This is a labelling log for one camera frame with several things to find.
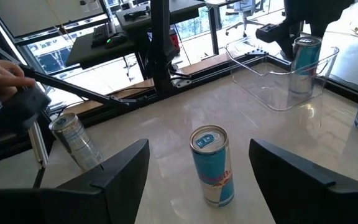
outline can tab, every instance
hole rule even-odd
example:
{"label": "can tab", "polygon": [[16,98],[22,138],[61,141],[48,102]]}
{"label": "can tab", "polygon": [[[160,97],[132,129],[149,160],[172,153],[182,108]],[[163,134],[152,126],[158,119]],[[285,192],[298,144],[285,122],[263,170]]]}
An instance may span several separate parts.
{"label": "can tab", "polygon": [[199,138],[196,141],[197,146],[202,149],[203,147],[207,146],[209,143],[212,143],[215,140],[215,137],[212,134],[206,134],[203,137]]}

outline wooden windowsill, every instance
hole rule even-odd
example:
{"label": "wooden windowsill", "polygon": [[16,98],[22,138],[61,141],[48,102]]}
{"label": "wooden windowsill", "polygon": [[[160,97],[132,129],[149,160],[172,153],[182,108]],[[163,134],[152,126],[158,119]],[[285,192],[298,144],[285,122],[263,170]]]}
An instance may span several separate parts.
{"label": "wooden windowsill", "polygon": [[[217,64],[222,63],[222,62],[227,62],[226,54],[216,55],[214,57],[207,58],[207,59],[202,60],[202,61],[200,61],[198,63],[193,64],[193,65],[189,65],[187,67],[181,68],[181,72],[183,74],[185,74],[185,75],[189,75],[189,74],[198,72],[200,70],[212,67],[212,66],[217,65]],[[153,87],[153,86],[154,86],[153,80],[146,80],[146,81],[137,83],[135,85],[131,85],[131,86],[127,87],[127,88],[147,88],[147,87]],[[124,88],[122,90],[116,91],[116,92],[118,92],[116,94],[113,92],[113,93],[108,94],[108,95],[115,96],[117,98],[125,98],[125,97],[129,97],[131,95],[135,95],[136,93],[140,93],[140,92],[144,91],[144,90],[141,90],[141,89],[139,89],[139,90],[126,90],[125,91],[125,89],[127,89],[127,88]],[[101,103],[98,103],[98,102],[95,102],[95,101],[92,101],[92,100],[87,100],[84,103],[80,103],[78,105],[75,105],[75,106],[72,106],[70,108],[65,109],[63,113],[79,114],[79,113],[82,113],[82,112],[97,108],[97,107],[99,107],[101,105],[102,105]]]}

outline transparent container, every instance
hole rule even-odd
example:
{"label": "transparent container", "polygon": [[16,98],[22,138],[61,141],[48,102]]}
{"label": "transparent container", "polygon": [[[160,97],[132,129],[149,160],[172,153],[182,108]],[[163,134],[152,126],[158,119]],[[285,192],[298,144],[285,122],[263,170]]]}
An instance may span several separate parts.
{"label": "transparent container", "polygon": [[[291,72],[290,62],[269,54],[272,49],[255,37],[246,37],[225,46],[226,55],[232,61],[233,81],[254,95],[263,104],[277,111],[290,108],[322,94],[331,73],[339,49],[321,48],[319,61]],[[246,55],[257,54],[257,57]],[[312,75],[300,76],[301,72]],[[305,89],[307,92],[295,91]]]}

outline human hand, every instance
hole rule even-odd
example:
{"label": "human hand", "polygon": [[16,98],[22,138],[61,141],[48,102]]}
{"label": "human hand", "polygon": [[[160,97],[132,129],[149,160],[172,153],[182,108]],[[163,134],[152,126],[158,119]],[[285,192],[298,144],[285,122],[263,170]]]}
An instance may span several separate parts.
{"label": "human hand", "polygon": [[23,70],[7,60],[0,60],[0,100],[6,101],[17,92],[17,86],[34,86],[35,80],[26,78]]}

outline white surface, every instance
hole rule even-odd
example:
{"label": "white surface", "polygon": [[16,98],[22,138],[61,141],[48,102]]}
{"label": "white surface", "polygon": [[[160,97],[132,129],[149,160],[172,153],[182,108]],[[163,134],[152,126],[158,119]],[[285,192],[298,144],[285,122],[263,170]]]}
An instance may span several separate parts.
{"label": "white surface", "polygon": [[14,37],[102,12],[101,7],[83,12],[79,0],[0,0],[0,18]]}
{"label": "white surface", "polygon": [[[323,167],[358,180],[357,105],[325,91],[285,112],[272,111],[231,77],[186,91],[88,129],[107,159],[138,139],[150,140],[150,164],[136,223],[274,223],[248,157],[251,138],[263,139]],[[189,147],[190,134],[205,124],[228,134],[234,200],[208,206]],[[56,187],[81,170],[55,142],[44,187]]]}
{"label": "white surface", "polygon": [[38,173],[33,150],[0,161],[0,189],[32,188]]}

